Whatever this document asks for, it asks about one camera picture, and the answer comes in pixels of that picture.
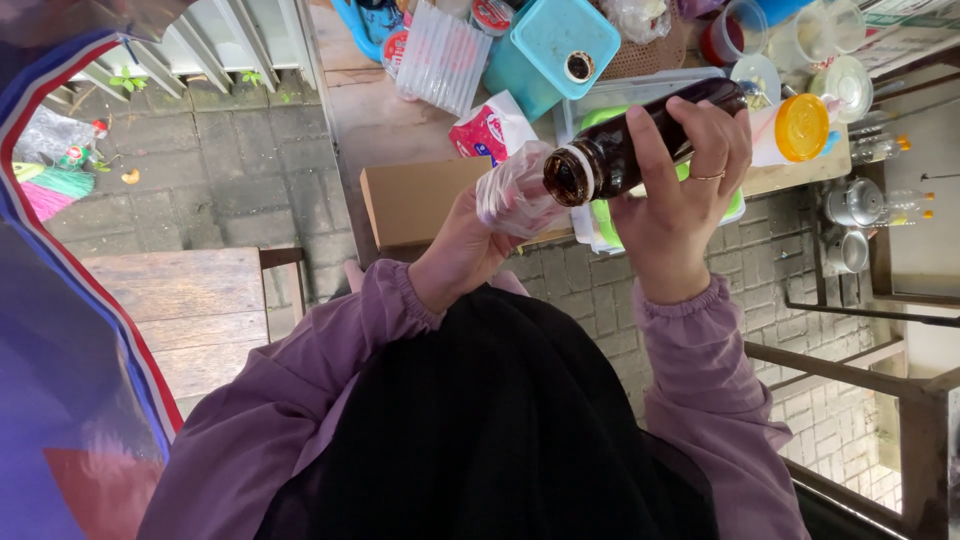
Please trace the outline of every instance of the dark brown bottle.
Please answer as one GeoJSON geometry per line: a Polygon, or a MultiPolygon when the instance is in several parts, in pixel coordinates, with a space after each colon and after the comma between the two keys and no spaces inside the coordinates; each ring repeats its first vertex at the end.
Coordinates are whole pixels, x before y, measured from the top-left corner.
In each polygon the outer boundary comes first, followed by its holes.
{"type": "MultiPolygon", "coordinates": [[[[666,111],[666,100],[672,96],[680,96],[692,103],[707,100],[730,116],[747,108],[740,86],[719,77],[705,79],[644,105],[676,163],[688,160],[693,149],[683,126],[666,111]]],[[[641,182],[643,178],[636,164],[626,114],[581,131],[569,144],[554,151],[543,167],[543,186],[565,207],[611,199],[641,182]]]]}

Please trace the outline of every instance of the gold ring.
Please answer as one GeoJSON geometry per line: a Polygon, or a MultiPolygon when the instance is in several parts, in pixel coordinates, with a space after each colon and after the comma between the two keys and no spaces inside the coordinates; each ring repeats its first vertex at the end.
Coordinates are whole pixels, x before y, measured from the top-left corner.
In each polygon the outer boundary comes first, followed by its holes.
{"type": "Polygon", "coordinates": [[[727,171],[720,171],[720,174],[715,175],[715,176],[706,176],[706,177],[704,177],[704,176],[690,176],[690,178],[693,179],[693,180],[707,180],[707,181],[710,181],[710,180],[723,180],[723,177],[725,177],[725,176],[727,176],[727,171]]]}

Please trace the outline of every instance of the red stripe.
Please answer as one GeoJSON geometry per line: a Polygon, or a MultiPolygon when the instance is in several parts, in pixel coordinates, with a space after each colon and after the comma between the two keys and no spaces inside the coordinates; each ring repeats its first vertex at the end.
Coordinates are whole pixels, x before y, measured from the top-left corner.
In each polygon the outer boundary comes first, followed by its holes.
{"type": "MultiPolygon", "coordinates": [[[[30,121],[30,118],[34,115],[36,107],[40,105],[40,102],[43,101],[43,98],[46,97],[48,93],[55,90],[58,86],[69,81],[70,77],[73,77],[87,64],[96,60],[101,55],[106,53],[106,51],[115,47],[117,44],[118,43],[116,41],[111,41],[91,50],[79,61],[77,61],[77,63],[66,67],[58,76],[42,85],[37,92],[30,96],[30,101],[27,102],[26,109],[23,111],[20,117],[13,122],[13,127],[11,128],[7,137],[0,142],[0,165],[3,166],[4,173],[6,173],[7,178],[11,180],[16,178],[16,176],[13,174],[12,166],[13,145],[20,137],[20,134],[23,133],[24,128],[27,126],[27,122],[30,121]]],[[[63,249],[63,246],[60,245],[60,243],[50,233],[47,233],[47,230],[40,225],[40,220],[36,218],[36,213],[34,212],[33,207],[31,207],[30,202],[27,201],[26,196],[23,194],[23,190],[20,189],[19,182],[13,181],[12,184],[13,192],[20,199],[20,204],[22,204],[24,209],[27,210],[26,217],[30,223],[37,229],[38,232],[43,234],[50,241],[50,243],[60,252],[63,258],[69,261],[70,265],[73,266],[73,268],[84,278],[87,285],[100,294],[100,296],[102,296],[111,306],[113,306],[114,309],[120,313],[120,316],[122,316],[127,322],[127,326],[130,327],[136,348],[140,351],[144,361],[147,362],[147,366],[150,368],[150,374],[156,383],[156,389],[160,394],[160,399],[163,401],[162,405],[170,419],[170,425],[173,427],[174,431],[179,431],[180,427],[183,425],[183,419],[180,417],[180,411],[177,409],[177,403],[174,401],[174,396],[170,393],[170,388],[167,387],[167,383],[163,379],[160,369],[156,366],[154,356],[151,355],[150,350],[147,349],[147,344],[143,341],[143,336],[140,335],[140,331],[136,328],[136,325],[133,323],[133,320],[131,320],[130,315],[128,315],[127,312],[120,307],[120,304],[117,303],[112,295],[110,295],[96,280],[93,279],[93,276],[86,271],[86,268],[84,268],[84,266],[80,264],[80,262],[70,254],[70,252],[63,249]]]]}

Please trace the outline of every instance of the elastic cuff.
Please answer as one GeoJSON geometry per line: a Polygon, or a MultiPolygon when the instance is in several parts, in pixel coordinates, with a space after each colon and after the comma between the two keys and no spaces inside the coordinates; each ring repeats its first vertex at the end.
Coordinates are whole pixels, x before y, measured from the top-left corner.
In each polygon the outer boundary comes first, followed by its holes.
{"type": "Polygon", "coordinates": [[[420,297],[417,296],[417,291],[414,290],[414,286],[410,283],[410,275],[408,271],[410,269],[409,263],[397,263],[394,268],[394,276],[396,288],[400,291],[400,298],[403,299],[403,306],[406,308],[407,312],[410,313],[410,316],[421,321],[430,330],[436,330],[440,327],[440,324],[444,320],[443,313],[437,314],[433,311],[430,311],[423,305],[423,302],[420,301],[420,297]]]}
{"type": "Polygon", "coordinates": [[[634,291],[636,292],[637,297],[641,300],[644,311],[647,312],[649,318],[654,317],[667,317],[667,318],[678,318],[686,317],[691,313],[696,313],[701,309],[706,309],[707,306],[712,304],[718,298],[722,298],[722,291],[727,290],[726,287],[722,287],[721,284],[725,285],[727,279],[719,274],[710,274],[710,285],[707,286],[707,290],[697,295],[691,300],[687,300],[682,304],[677,304],[675,306],[660,306],[648,301],[643,296],[643,289],[640,287],[639,280],[636,281],[634,286],[634,291]]]}

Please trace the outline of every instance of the broom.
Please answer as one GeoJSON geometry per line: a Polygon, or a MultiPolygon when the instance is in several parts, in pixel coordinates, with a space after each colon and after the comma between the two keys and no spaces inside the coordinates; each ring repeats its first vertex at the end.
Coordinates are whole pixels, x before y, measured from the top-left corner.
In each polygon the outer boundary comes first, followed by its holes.
{"type": "Polygon", "coordinates": [[[90,173],[15,162],[13,174],[40,221],[50,219],[93,191],[93,175],[90,173]]]}

